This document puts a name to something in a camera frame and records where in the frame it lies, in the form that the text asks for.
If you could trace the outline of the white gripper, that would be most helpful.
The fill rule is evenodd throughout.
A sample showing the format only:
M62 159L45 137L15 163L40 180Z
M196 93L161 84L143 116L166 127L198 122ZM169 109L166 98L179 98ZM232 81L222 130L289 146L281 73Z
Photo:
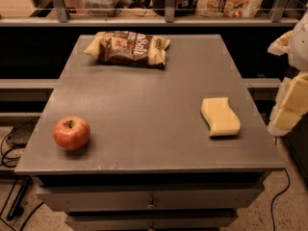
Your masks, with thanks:
M308 13L268 48L272 55L288 54L289 65L308 70ZM285 77L278 89L275 105L269 116L268 131L276 137L291 132L308 113L308 72L299 72L293 79Z

